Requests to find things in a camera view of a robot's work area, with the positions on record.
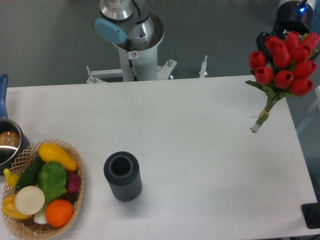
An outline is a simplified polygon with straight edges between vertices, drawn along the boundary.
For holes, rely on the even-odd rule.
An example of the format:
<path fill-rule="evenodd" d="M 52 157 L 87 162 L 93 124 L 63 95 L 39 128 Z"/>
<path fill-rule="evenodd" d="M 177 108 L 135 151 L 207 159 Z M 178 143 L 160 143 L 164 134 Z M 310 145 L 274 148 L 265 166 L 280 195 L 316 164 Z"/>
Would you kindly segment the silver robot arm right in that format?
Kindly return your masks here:
<path fill-rule="evenodd" d="M 311 30 L 315 12 L 315 0 L 281 0 L 275 9 L 275 21 L 271 32 L 261 32 L 255 39 L 257 50 L 262 52 L 266 63 L 272 63 L 272 56 L 267 50 L 265 41 L 268 36 L 284 40 L 291 31 L 301 37 Z"/>

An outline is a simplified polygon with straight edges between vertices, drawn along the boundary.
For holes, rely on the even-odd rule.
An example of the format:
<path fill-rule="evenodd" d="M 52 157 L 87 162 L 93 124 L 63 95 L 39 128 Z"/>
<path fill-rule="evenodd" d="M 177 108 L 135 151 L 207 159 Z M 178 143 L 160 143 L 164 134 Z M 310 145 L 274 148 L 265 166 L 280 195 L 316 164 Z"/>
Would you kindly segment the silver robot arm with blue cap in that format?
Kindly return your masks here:
<path fill-rule="evenodd" d="M 144 51 L 163 40 L 164 26 L 150 12 L 150 0 L 101 0 L 96 32 L 106 41 L 128 51 Z"/>

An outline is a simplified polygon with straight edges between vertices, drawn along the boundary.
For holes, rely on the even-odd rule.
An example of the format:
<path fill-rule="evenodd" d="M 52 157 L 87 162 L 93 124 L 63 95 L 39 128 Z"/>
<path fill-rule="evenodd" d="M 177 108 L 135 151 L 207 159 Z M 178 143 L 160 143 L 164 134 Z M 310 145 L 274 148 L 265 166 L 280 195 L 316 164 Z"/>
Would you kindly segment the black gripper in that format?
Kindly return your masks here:
<path fill-rule="evenodd" d="M 276 8 L 275 21 L 271 32 L 261 32 L 255 42 L 257 50 L 262 52 L 269 65 L 273 62 L 265 41 L 269 36 L 285 40 L 290 32 L 296 32 L 301 39 L 311 29 L 314 15 L 312 0 L 281 0 Z"/>

